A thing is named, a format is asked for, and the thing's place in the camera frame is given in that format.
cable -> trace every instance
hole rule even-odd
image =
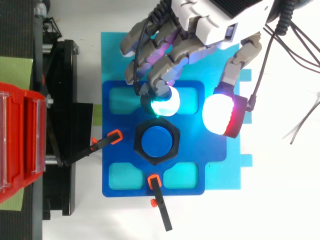
[[[291,19],[294,14],[295,6],[297,0],[283,0],[281,3],[281,11],[279,22],[275,28],[275,34],[279,36],[284,36],[291,24]]]
[[[292,145],[296,139],[296,136],[299,132],[299,130],[301,129],[301,127],[303,126],[303,124],[305,123],[305,121],[310,117],[310,115],[313,113],[313,111],[320,105],[320,101],[313,106],[313,108],[311,108],[311,110],[308,112],[308,114],[304,117],[304,119],[302,120],[302,122],[299,124],[298,128],[296,129],[294,136],[290,142],[290,144]]]
[[[261,70],[260,70],[259,78],[258,78],[258,80],[256,82],[256,85],[255,85],[254,91],[251,94],[251,96],[249,98],[249,101],[247,102],[247,105],[246,105],[246,111],[247,112],[252,112],[254,110],[254,108],[255,108],[256,101],[257,101],[257,92],[258,92],[258,89],[259,89],[261,81],[262,81],[262,77],[263,77],[264,72],[265,72],[265,68],[266,68],[266,65],[267,65],[267,60],[268,60],[268,56],[269,56],[269,53],[270,53],[271,45],[272,45],[272,42],[275,39],[275,36],[276,36],[276,33],[274,32],[272,34],[272,36],[271,36],[271,39],[270,39],[269,44],[268,44],[268,47],[266,49],[266,53],[265,53],[265,56],[264,56],[263,64],[262,64],[262,67],[261,67]]]
[[[138,46],[136,47],[134,61],[133,61],[133,89],[134,89],[134,92],[137,96],[139,96],[139,92],[141,89],[141,86],[137,80],[138,58],[139,58],[140,49],[142,46],[143,38],[144,38],[145,32],[147,30],[147,26],[148,26],[149,21],[150,21],[150,17],[148,17],[145,20],[145,23],[144,23],[143,28],[141,30],[141,34],[140,34],[140,37],[138,40]]]
[[[268,30],[266,28],[263,28],[263,30],[265,30],[270,36],[272,36],[272,34],[274,33],[274,31],[272,30],[272,28],[270,26],[268,26],[267,24],[265,25]],[[290,47],[288,47],[288,45],[279,37],[279,36],[275,36],[275,40],[288,52],[290,52],[292,55],[296,56],[297,58],[303,60],[304,62],[314,66],[314,67],[317,67],[317,68],[320,68],[320,66],[316,63],[313,63],[311,61],[308,61],[306,60],[305,58],[301,57],[300,55],[298,55],[297,53],[295,53]]]
[[[313,59],[319,64],[320,66],[320,61],[318,60],[318,58],[316,57],[316,55],[314,55],[314,53],[310,50],[310,48],[308,47],[308,45],[306,44],[306,42],[302,39],[302,37],[299,35],[299,33],[297,32],[297,30],[295,29],[295,27],[292,25],[292,31],[294,32],[294,34],[296,35],[296,37],[300,40],[300,42],[302,43],[302,45],[305,47],[305,49],[310,53],[310,55],[313,57]]]
[[[312,44],[312,46],[320,53],[320,48],[308,37],[294,22],[291,22],[291,26],[293,26],[302,36],[305,37]]]
[[[262,64],[262,67],[261,67],[260,75],[259,75],[258,81],[256,82],[256,85],[255,85],[255,88],[254,88],[254,91],[253,91],[253,94],[252,94],[254,96],[257,95],[258,89],[260,87],[261,80],[262,80],[262,77],[264,75],[265,68],[266,68],[266,65],[267,65],[267,60],[268,60],[268,56],[269,56],[269,53],[270,53],[271,45],[272,45],[272,43],[273,43],[273,41],[275,39],[275,36],[276,36],[276,33],[273,33],[272,36],[271,36],[271,39],[269,41],[268,47],[266,49],[266,53],[265,53],[265,56],[264,56],[264,60],[263,60],[263,64]]]
[[[272,34],[271,34],[267,29],[264,28],[264,30],[265,30],[270,36],[272,36]],[[307,63],[309,63],[309,64],[311,64],[311,65],[314,65],[315,67],[320,68],[319,65],[316,65],[316,64],[314,64],[313,62],[310,62],[310,61],[304,59],[303,57],[297,55],[297,54],[296,54],[295,52],[293,52],[293,51],[291,52],[291,51],[290,51],[290,48],[289,48],[280,38],[275,38],[275,39],[277,40],[278,43],[281,44],[281,46],[284,48],[284,50],[289,54],[289,56],[290,56],[298,65],[300,65],[301,67],[303,67],[303,68],[305,68],[305,69],[307,69],[307,70],[309,70],[309,71],[312,71],[312,72],[314,72],[314,73],[320,74],[320,71],[314,70],[314,69],[312,69],[312,68],[310,68],[310,67],[307,67],[307,66],[303,65],[302,63],[300,63],[297,59],[295,59],[295,57],[294,57],[293,55],[297,56],[298,58],[302,59],[303,61],[305,61],[305,62],[307,62]]]

clamp handle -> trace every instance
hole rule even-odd
[[[155,199],[151,200],[151,205],[155,208],[159,207],[162,221],[164,224],[165,230],[168,232],[172,230],[172,225],[170,222],[169,214],[165,204],[164,196],[162,195],[160,187],[162,186],[160,177],[157,174],[153,174],[148,177],[148,183],[151,190],[154,192]]]

white light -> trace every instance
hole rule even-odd
[[[224,94],[213,94],[204,101],[202,120],[206,129],[218,135],[223,135],[229,125],[234,101]]]
[[[151,107],[155,114],[159,116],[172,116],[176,114],[180,107],[180,96],[177,89],[169,86],[172,95],[167,101],[151,101]]]

white surface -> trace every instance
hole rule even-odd
[[[129,31],[158,0],[53,0],[54,16],[64,38],[80,46],[78,100],[101,103],[100,32]],[[320,2],[297,11],[295,23],[320,45]],[[262,33],[266,50],[269,36]],[[308,56],[293,37],[284,40]],[[253,82],[241,84],[249,97],[264,57],[251,62]],[[76,209],[72,216],[52,212],[43,222],[44,240],[319,240],[320,108],[306,121],[293,146],[289,133],[310,110],[320,92],[320,75],[296,65],[274,43],[258,92],[253,124],[241,130],[243,153],[253,167],[243,168],[242,190],[207,191],[201,196],[165,197],[173,231],[165,232],[150,197],[106,198],[102,195],[102,155],[77,163]],[[101,137],[101,128],[93,128]]]

glowing sphere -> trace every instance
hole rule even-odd
[[[172,95],[169,100],[166,101],[155,101],[151,102],[151,107],[155,114],[159,116],[172,116],[176,114],[180,107],[180,97],[179,92],[172,86],[169,86],[171,89]]]
[[[223,135],[229,125],[233,108],[233,99],[227,95],[213,94],[205,99],[202,120],[206,129]]]

